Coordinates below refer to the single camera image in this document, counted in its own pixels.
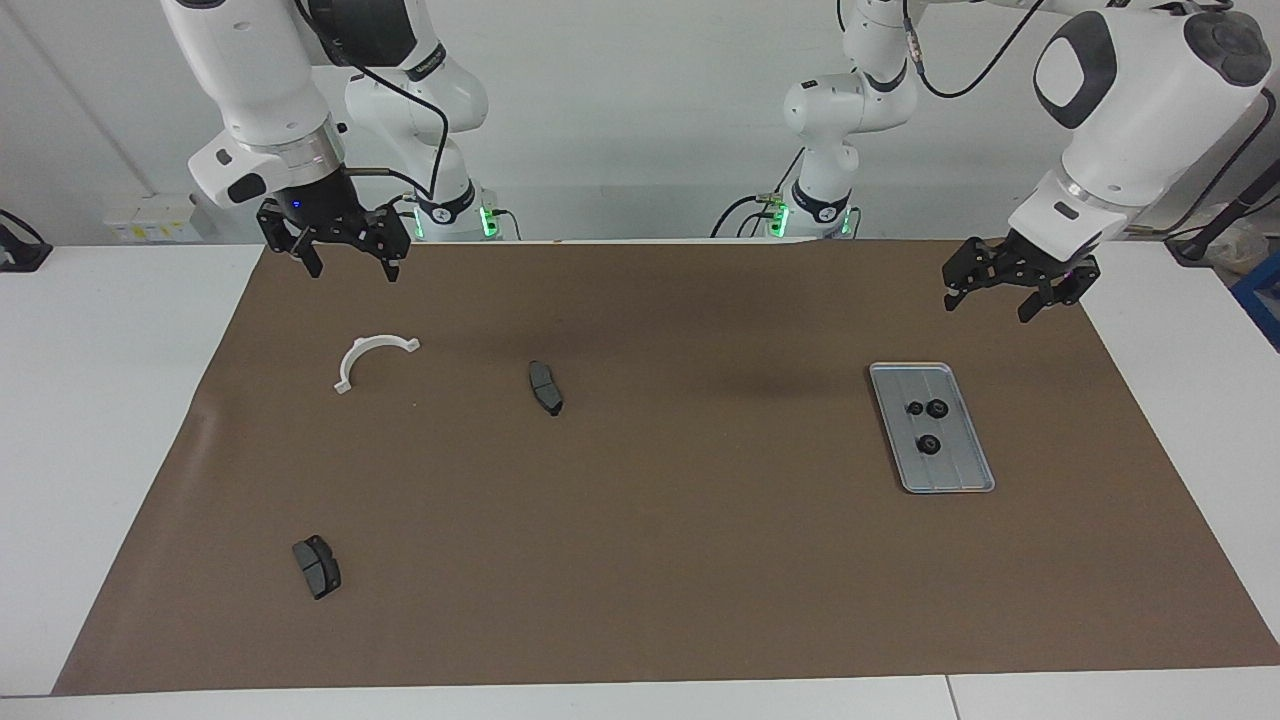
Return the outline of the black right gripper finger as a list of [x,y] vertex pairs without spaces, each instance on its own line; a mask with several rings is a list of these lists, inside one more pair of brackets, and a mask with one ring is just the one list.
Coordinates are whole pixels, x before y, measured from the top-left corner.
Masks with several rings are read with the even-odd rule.
[[294,233],[278,202],[260,205],[259,228],[273,252],[287,255],[301,263],[314,279],[321,275],[323,260],[314,247],[312,229],[305,227]]
[[393,205],[366,211],[357,223],[352,245],[375,258],[388,282],[396,283],[401,263],[407,258],[411,238]]

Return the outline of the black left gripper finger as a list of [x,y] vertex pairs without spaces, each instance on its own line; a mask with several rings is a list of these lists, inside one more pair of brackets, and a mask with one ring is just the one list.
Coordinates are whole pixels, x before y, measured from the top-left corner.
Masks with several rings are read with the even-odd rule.
[[1075,305],[1078,286],[1075,275],[1038,283],[1037,290],[1018,307],[1019,322],[1030,323],[1042,310],[1055,305]]
[[1004,260],[1004,241],[968,238],[943,264],[943,297],[946,311],[955,311],[960,302],[972,292],[1006,284]]

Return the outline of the silver ribbed metal tray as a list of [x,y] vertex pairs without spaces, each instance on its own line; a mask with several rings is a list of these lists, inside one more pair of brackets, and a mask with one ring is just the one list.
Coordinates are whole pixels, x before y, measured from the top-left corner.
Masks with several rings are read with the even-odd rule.
[[[868,366],[881,423],[901,487],[910,495],[988,493],[996,480],[952,368],[945,363],[873,363]],[[906,405],[942,398],[950,414],[913,416]],[[942,450],[925,456],[916,437],[937,436]]]

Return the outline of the black tripod stand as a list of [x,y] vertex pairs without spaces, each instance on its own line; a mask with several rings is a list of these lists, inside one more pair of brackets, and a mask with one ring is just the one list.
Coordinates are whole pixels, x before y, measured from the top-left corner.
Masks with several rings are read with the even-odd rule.
[[1280,156],[1207,223],[1165,240],[1167,250],[1181,266],[1206,266],[1204,255],[1210,245],[1236,222],[1280,201],[1277,187]]

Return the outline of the clear plastic bag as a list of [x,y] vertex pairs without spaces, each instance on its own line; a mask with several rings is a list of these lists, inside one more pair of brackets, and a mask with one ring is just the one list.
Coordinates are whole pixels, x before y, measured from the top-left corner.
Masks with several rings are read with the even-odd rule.
[[1265,233],[1252,220],[1242,217],[1210,242],[1204,260],[1217,270],[1245,275],[1270,254],[1270,241]]

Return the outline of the blue crate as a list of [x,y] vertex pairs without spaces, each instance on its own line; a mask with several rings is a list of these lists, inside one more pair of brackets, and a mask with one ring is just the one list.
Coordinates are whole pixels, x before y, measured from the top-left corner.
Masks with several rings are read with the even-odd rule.
[[1256,329],[1280,354],[1280,250],[1236,281],[1229,292]]

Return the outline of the dark grey brake pad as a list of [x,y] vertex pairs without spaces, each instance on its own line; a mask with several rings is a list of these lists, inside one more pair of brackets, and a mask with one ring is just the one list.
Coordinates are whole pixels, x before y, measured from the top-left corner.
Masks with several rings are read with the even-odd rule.
[[314,600],[324,600],[342,587],[340,566],[323,537],[297,541],[291,551]]
[[540,407],[550,416],[559,416],[564,406],[564,397],[556,383],[550,366],[534,360],[527,365],[527,378],[532,396]]

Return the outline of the brown paper table mat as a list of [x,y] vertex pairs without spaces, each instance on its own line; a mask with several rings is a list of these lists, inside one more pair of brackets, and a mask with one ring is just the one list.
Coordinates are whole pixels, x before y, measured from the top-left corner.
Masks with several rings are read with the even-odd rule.
[[[1091,319],[948,313],[952,252],[264,252],[54,691],[1280,664]],[[873,363],[952,368],[993,491],[901,487]]]

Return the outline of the white curved plastic bracket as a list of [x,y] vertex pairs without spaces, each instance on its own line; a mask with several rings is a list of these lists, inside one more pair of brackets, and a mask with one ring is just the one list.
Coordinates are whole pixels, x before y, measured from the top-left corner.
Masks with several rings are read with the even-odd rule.
[[356,363],[365,355],[376,348],[399,348],[407,354],[417,352],[421,347],[420,340],[417,338],[404,338],[397,334],[375,334],[369,337],[356,338],[349,348],[344,352],[338,366],[338,382],[333,386],[333,389],[338,395],[346,395],[353,388],[353,370]]

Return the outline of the white wall socket box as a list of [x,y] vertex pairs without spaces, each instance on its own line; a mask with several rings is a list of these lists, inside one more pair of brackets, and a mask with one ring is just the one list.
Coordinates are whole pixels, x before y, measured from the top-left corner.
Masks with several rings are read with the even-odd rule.
[[108,204],[102,224],[123,243],[202,243],[216,234],[209,215],[187,193],[116,197]]

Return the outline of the black clamp mount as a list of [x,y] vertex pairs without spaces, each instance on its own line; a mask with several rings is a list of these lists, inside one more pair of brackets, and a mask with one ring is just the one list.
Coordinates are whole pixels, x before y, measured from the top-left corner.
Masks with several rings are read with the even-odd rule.
[[[35,241],[20,240],[5,222],[20,228]],[[0,273],[36,272],[52,250],[54,246],[46,242],[28,222],[0,208]]]

